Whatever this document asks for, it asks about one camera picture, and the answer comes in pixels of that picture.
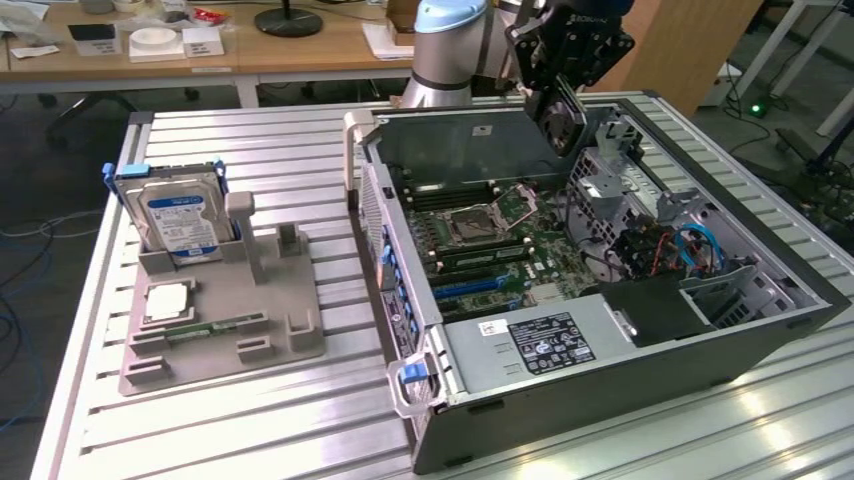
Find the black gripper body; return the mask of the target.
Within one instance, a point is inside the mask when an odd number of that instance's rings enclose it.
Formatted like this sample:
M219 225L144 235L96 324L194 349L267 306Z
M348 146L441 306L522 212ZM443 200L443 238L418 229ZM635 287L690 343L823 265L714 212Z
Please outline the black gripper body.
M629 2L621 0L545 2L537 20L558 23L555 39L549 45L549 60L555 73L563 74L570 83L589 37L595 33L623 30L622 19L627 13Z

